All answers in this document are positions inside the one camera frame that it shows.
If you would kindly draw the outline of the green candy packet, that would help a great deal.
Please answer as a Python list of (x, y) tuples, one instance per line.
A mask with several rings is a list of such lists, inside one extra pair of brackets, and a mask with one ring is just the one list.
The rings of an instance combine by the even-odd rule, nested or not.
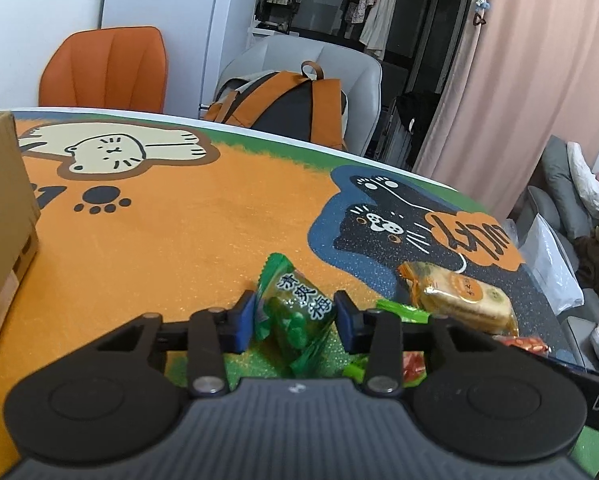
[(264, 263), (256, 296), (256, 339), (272, 339), (293, 375), (308, 378), (318, 367), (335, 320), (333, 300), (279, 252)]

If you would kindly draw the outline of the orange label rice cracker pack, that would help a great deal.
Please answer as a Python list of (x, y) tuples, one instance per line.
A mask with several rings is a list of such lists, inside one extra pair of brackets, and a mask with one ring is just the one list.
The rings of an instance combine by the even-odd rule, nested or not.
[(429, 262), (406, 261), (397, 272), (409, 287), (413, 307), (450, 316), (491, 335), (520, 333), (512, 301), (497, 286)]

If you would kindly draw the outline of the red orange candy packet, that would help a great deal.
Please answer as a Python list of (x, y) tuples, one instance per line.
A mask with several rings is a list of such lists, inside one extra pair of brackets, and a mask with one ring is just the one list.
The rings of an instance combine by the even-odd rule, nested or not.
[(493, 339), (507, 347), (519, 348), (536, 356), (547, 356), (551, 352), (549, 344), (546, 344), (540, 337), (536, 336), (515, 337), (495, 335)]

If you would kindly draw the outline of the white plastic bag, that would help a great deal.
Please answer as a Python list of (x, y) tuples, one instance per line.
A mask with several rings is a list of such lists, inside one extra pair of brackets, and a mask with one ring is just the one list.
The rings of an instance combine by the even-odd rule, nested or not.
[(519, 251), (555, 315), (585, 304), (565, 248), (540, 214), (523, 236)]

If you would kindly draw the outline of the colourful cat table mat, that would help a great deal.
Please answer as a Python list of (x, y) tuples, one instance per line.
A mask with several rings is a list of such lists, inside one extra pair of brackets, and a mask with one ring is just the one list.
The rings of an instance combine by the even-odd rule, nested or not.
[(188, 320), (274, 252), (333, 300), (405, 302), (397, 268), (501, 288), (558, 344), (499, 222), (446, 185), (271, 134), (151, 114), (20, 110), (39, 249), (0, 337), (2, 479), (582, 479), (564, 375), (448, 318), (403, 326), (403, 392), (365, 393), (335, 320), (296, 377), (252, 331), (227, 394), (188, 392)]

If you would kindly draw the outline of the grey sofa with cushions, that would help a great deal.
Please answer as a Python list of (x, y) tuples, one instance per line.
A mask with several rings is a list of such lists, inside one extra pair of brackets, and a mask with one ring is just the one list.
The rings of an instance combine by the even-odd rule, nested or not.
[[(526, 190), (520, 195), (512, 219), (520, 237), (525, 237), (531, 222), (539, 214), (557, 236), (557, 246), (572, 270), (583, 268), (575, 249), (577, 237), (591, 235), (599, 221), (592, 217), (581, 201), (567, 158), (567, 143), (550, 136)], [(599, 322), (599, 295), (583, 281), (584, 303), (557, 316), (575, 362), (599, 370), (590, 334)]]

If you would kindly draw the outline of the orange black backpack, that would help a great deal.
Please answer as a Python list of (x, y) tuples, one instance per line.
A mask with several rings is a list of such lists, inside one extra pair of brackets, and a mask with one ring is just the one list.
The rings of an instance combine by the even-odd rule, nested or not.
[(348, 108), (341, 82), (305, 61), (298, 73), (265, 70), (228, 79), (204, 118), (345, 151)]

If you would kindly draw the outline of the orange chair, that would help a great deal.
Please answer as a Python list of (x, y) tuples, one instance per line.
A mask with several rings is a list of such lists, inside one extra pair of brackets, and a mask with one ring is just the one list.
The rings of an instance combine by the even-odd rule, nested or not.
[(38, 102), (162, 113), (167, 80), (168, 56), (157, 28), (84, 30), (66, 38), (46, 64)]

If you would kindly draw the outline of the white hanging towel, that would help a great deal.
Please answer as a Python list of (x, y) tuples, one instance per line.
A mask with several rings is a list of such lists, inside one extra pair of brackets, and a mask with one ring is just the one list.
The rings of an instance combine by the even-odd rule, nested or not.
[(365, 20), (360, 36), (365, 52), (382, 61), (391, 32), (397, 0), (377, 0)]

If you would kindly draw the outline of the pink curtain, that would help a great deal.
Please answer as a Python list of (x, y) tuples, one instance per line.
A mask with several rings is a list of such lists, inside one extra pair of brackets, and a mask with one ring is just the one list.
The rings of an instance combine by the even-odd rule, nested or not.
[(475, 0), (415, 172), (503, 219), (550, 136), (599, 154), (599, 0)]

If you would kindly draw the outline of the white refrigerator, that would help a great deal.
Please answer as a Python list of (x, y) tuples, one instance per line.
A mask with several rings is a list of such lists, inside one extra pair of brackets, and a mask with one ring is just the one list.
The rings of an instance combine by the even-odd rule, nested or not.
[(104, 0), (102, 25), (154, 26), (168, 54), (164, 112), (197, 118), (247, 48), (257, 0)]

